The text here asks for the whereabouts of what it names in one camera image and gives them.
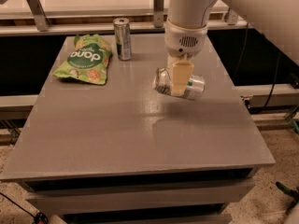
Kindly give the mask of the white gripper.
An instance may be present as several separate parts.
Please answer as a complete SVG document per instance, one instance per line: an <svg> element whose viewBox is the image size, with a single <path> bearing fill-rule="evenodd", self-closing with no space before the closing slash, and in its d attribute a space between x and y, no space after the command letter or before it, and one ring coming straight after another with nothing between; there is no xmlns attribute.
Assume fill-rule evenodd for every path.
<svg viewBox="0 0 299 224"><path fill-rule="evenodd" d="M186 55L196 56L203 48L206 40L207 26L200 28L179 26L167 21L164 43L167 49L167 68L171 73L171 95L181 96L192 75L194 65L188 60L179 60Z"/></svg>

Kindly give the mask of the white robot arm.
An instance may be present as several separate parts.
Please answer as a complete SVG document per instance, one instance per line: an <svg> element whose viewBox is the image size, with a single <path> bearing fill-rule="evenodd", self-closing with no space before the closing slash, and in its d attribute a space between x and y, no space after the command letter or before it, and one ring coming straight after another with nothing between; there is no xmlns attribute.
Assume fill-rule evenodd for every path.
<svg viewBox="0 0 299 224"><path fill-rule="evenodd" d="M204 46L210 13L219 1L299 63L299 0L169 0L164 43L173 96L186 90L191 58Z"/></svg>

